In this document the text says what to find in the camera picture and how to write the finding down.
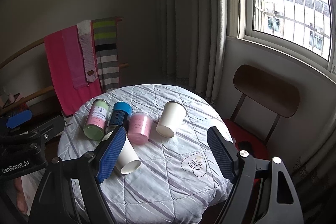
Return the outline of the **blue and black cup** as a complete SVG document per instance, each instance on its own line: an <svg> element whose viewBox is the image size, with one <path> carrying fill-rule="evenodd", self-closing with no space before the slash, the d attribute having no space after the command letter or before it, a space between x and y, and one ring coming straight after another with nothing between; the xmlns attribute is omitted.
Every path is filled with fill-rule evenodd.
<svg viewBox="0 0 336 224"><path fill-rule="evenodd" d="M131 106L126 102L117 102L113 105L110 120L106 126L105 133L112 132L117 126L122 126L126 132L129 129Z"/></svg>

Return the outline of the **white paper cup near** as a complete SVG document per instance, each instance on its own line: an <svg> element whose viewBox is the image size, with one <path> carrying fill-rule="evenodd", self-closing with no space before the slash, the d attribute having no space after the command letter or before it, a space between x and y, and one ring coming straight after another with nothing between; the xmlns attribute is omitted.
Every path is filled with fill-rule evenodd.
<svg viewBox="0 0 336 224"><path fill-rule="evenodd" d="M112 132L107 133L102 140L107 140L108 137L112 134ZM112 172L112 162L108 159L104 159L101 161L101 170ZM125 137L125 143L123 148L118 156L116 163L114 166L120 171L122 175L127 175L134 172L141 165L141 161L137 156L133 146L131 145L127 136Z"/></svg>

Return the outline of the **white paper cup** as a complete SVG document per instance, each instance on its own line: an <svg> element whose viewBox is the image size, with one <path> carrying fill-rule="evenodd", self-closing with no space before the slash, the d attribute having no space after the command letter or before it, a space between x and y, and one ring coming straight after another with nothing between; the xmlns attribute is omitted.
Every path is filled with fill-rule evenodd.
<svg viewBox="0 0 336 224"><path fill-rule="evenodd" d="M108 137L112 134L112 132L107 133L102 140L107 140ZM104 159L101 161L101 170L112 172L112 162L108 159ZM116 163L114 166L120 171L122 175L127 175L134 172L141 165L141 161L137 156L133 146L131 145L127 136L125 137L125 143L123 148L118 156Z"/></svg>
<svg viewBox="0 0 336 224"><path fill-rule="evenodd" d="M166 102L156 127L157 133L165 138L174 137L186 116L187 111L181 103Z"/></svg>

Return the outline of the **white paper cup far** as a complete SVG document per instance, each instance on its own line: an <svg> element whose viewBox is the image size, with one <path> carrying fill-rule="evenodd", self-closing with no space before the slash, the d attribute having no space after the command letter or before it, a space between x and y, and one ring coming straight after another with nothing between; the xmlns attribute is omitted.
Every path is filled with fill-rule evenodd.
<svg viewBox="0 0 336 224"><path fill-rule="evenodd" d="M181 103L166 102L156 127L157 133L165 138L174 137L186 116L187 111Z"/></svg>

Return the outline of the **green and pink can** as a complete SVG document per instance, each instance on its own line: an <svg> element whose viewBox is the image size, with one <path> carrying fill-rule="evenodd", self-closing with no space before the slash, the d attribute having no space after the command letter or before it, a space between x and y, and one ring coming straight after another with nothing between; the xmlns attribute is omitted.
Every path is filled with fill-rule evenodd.
<svg viewBox="0 0 336 224"><path fill-rule="evenodd" d="M104 137L109 111L110 106L105 100L96 99L93 101L83 128L87 138L100 141Z"/></svg>

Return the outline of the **wooden towel rack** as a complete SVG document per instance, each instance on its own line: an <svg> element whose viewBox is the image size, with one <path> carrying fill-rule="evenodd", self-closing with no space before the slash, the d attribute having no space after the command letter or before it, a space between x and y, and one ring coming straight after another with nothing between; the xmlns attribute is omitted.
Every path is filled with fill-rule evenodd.
<svg viewBox="0 0 336 224"><path fill-rule="evenodd" d="M92 23L93 23L93 20L91 20L91 29L92 29L92 42L93 42L93 49L94 49L94 56L95 56L95 59L96 59L96 53L95 53L95 42L94 42L94 38L93 38L93 27L92 27ZM7 59L5 59L5 61L3 61L1 63L1 67L4 68L6 65L9 65L9 63L11 63L12 61L14 61L16 58L18 58L19 56L25 54L26 52L30 51L30 50L33 50L34 48L38 47L38 46L45 46L45 38L42 38L42 39L39 39L37 40L36 42L33 42L31 44L29 44L28 46L25 46L24 48L22 48L21 50L17 51L16 53L14 53L13 55L11 55L10 57L8 57ZM127 67L127 64L122 64L120 63L119 59L118 59L118 62L119 62L119 67L120 67L120 70L122 68L125 68ZM22 98L20 101L12 104L11 106L9 106L8 108L6 109L1 109L1 114L7 114L10 110L16 108L17 106L19 106L20 104L23 104L23 103L27 103L31 100L34 100L40 96L43 96L43 95L46 95L50 92L55 92L54 90L54 87L53 87L53 84L46 87L46 88L43 88L37 92L34 92L33 94L30 94L29 96L25 96L24 98Z"/></svg>

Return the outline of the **hot pink towel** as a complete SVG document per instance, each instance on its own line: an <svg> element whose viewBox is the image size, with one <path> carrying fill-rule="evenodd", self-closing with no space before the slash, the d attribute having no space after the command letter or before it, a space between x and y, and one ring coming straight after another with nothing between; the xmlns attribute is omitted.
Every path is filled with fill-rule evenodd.
<svg viewBox="0 0 336 224"><path fill-rule="evenodd" d="M75 89L64 49L62 30L45 37L45 50L52 84L62 111L66 116L74 114L81 105L102 93L99 79L83 88Z"/></svg>

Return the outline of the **white striped quilted tablecloth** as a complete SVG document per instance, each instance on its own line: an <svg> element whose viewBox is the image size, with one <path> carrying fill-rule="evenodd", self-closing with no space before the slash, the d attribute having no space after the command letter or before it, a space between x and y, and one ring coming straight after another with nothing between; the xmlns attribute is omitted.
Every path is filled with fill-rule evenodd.
<svg viewBox="0 0 336 224"><path fill-rule="evenodd" d="M133 112L159 121L166 102L181 103L186 117L172 138L155 130L134 147L141 165L131 174L114 170L101 189L118 223L198 223L205 210L225 201L231 183L222 176L207 143L212 126L231 139L220 115L204 99L173 85L126 86L101 95L110 105L130 104Z"/></svg>

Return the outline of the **brown wooden chair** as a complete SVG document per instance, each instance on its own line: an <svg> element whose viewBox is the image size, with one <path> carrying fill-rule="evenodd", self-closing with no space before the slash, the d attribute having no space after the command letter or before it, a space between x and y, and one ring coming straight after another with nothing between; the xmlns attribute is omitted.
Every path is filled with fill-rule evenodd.
<svg viewBox="0 0 336 224"><path fill-rule="evenodd" d="M233 84L241 97L224 123L235 147L258 159L269 159L268 141L279 120L296 113L299 90L273 74L246 64L236 70Z"/></svg>

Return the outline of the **light pink towel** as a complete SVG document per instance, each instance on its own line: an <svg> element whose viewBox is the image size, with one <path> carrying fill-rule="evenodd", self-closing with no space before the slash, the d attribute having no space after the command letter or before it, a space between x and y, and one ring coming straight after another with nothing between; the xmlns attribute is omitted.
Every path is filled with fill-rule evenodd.
<svg viewBox="0 0 336 224"><path fill-rule="evenodd" d="M62 39L73 87L75 89L83 88L87 85L87 81L84 72L83 55L78 40L77 26L63 29Z"/></svg>

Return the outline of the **knitted white purple scarf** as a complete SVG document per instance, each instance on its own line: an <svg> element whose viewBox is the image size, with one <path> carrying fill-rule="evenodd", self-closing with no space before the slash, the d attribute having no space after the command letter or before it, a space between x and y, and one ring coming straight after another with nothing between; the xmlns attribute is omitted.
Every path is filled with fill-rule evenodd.
<svg viewBox="0 0 336 224"><path fill-rule="evenodd" d="M95 52L92 42L91 21L83 20L77 24L78 39L83 54L84 73L88 83L98 79L95 63Z"/></svg>

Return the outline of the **green grey striped scarf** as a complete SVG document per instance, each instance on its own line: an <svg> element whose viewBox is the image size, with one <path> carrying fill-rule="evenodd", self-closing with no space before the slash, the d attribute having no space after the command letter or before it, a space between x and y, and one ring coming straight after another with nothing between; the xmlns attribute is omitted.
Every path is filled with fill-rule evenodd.
<svg viewBox="0 0 336 224"><path fill-rule="evenodd" d="M96 19L92 23L97 72L104 92L120 84L120 67L117 50L117 25L120 17Z"/></svg>

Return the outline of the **white framed window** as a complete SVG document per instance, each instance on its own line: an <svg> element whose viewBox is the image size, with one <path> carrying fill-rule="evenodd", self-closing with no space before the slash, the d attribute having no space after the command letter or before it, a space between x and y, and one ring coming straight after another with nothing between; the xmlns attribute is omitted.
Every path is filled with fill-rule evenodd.
<svg viewBox="0 0 336 224"><path fill-rule="evenodd" d="M228 0L228 35L335 73L335 0Z"/></svg>

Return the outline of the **beige curtain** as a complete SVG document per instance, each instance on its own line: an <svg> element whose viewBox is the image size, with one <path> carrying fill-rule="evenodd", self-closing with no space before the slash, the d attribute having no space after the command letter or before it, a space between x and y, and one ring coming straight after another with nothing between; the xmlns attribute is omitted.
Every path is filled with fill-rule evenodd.
<svg viewBox="0 0 336 224"><path fill-rule="evenodd" d="M227 0L157 0L158 41L167 79L217 101L227 30Z"/></svg>

